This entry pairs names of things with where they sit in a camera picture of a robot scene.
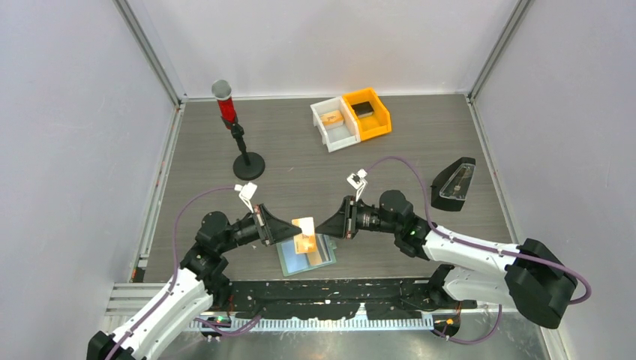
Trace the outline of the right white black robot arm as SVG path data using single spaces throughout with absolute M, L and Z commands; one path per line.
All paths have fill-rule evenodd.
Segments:
M 427 289 L 438 308 L 454 301 L 490 302 L 556 329 L 578 285 L 542 242 L 498 244 L 458 234 L 418 216 L 399 190 L 382 193 L 378 205 L 345 196 L 337 212 L 316 227 L 337 239 L 352 239 L 360 230 L 392 234 L 403 254 L 438 262 Z

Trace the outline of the orange white credit card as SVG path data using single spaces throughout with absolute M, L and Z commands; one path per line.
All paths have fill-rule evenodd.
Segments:
M 301 217 L 292 219 L 292 224 L 301 229 L 301 232 L 293 236 L 294 250 L 296 254 L 309 254 L 317 250 L 317 240 L 313 217 Z

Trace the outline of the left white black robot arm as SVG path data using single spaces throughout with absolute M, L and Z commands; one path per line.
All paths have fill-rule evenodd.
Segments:
M 257 205 L 230 223 L 221 211 L 204 216 L 195 243 L 163 288 L 125 324 L 88 342 L 87 359 L 158 359 L 202 312 L 224 309 L 230 280 L 224 253 L 251 242 L 273 245 L 303 232 L 303 226 L 273 216 Z

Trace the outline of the green card holder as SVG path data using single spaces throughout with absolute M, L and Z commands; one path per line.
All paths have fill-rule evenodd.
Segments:
M 286 241 L 278 243 L 276 248 L 283 275 L 285 277 L 289 277 L 301 272 L 308 272 L 310 270 L 336 263 L 336 244 L 334 240 L 327 235 L 319 234 L 316 236 L 316 244 L 317 250 L 321 252 L 325 262 L 322 265 L 309 266 L 306 253 L 296 254 L 292 239 L 287 239 Z

